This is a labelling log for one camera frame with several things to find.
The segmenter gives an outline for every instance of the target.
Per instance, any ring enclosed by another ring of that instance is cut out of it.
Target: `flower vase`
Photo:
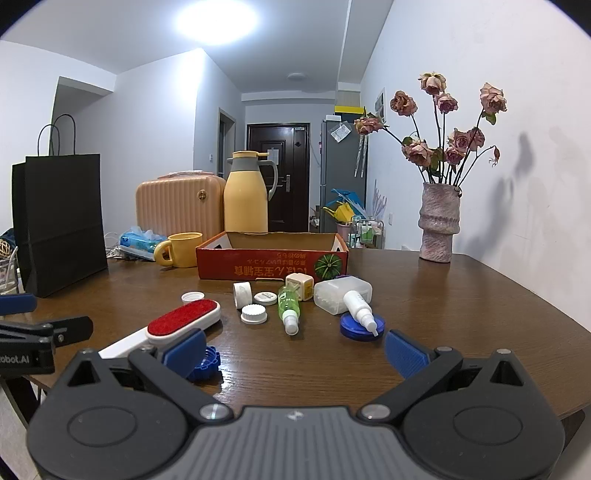
[[[453,185],[423,184],[418,225],[423,229],[419,257],[432,262],[450,262],[453,235],[460,231],[460,196]]]

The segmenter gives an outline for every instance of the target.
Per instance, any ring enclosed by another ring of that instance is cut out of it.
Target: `peach suitcase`
[[[135,191],[138,226],[165,236],[200,232],[206,241],[223,232],[225,186],[223,178],[201,171],[145,181]]]

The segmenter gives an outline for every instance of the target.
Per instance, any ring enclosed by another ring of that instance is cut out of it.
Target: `yellow thermos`
[[[268,203],[277,188],[277,165],[272,160],[260,160],[268,153],[234,152],[232,170],[223,192],[224,225],[226,232],[268,232]],[[271,165],[275,174],[273,188],[267,194],[260,165]]]

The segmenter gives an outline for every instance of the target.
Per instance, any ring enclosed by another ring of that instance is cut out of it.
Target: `dried rose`
[[[457,100],[449,93],[442,93],[437,97],[437,108],[441,113],[449,113],[457,110]]]
[[[379,118],[374,116],[366,116],[358,118],[355,121],[355,128],[359,135],[368,135],[371,132],[377,132],[384,128],[384,124],[379,121]]]
[[[495,146],[495,149],[493,150],[493,153],[495,155],[495,158],[491,158],[489,160],[489,162],[492,163],[492,166],[494,167],[496,164],[499,163],[499,158],[501,157],[501,152],[499,151],[499,149]]]
[[[429,149],[427,143],[421,140],[415,140],[408,146],[402,146],[402,153],[408,161],[419,167],[428,167],[431,164],[431,156],[435,153]]]
[[[429,95],[439,95],[445,92],[445,77],[441,73],[423,73],[419,78],[422,90]]]
[[[468,144],[471,136],[467,132],[460,132],[457,128],[447,137],[447,144],[450,147],[456,147],[460,152],[466,153],[468,151]]]
[[[458,165],[464,158],[464,153],[460,152],[456,147],[449,147],[445,151],[445,161],[450,165]]]
[[[503,96],[503,90],[494,88],[490,83],[485,83],[480,89],[480,102],[488,115],[507,111],[507,100]]]
[[[401,116],[411,116],[418,110],[413,97],[409,97],[402,90],[397,91],[394,98],[390,100],[390,108]]]
[[[482,130],[480,130],[480,128],[474,127],[472,130],[468,131],[468,136],[470,136],[470,138],[473,138],[472,142],[470,143],[470,150],[475,152],[477,148],[484,147],[484,133],[482,133]]]

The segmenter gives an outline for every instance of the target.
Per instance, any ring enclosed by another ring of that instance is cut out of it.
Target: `pumpkin illustration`
[[[316,276],[321,280],[332,280],[340,274],[343,261],[335,254],[322,255],[314,264]]]

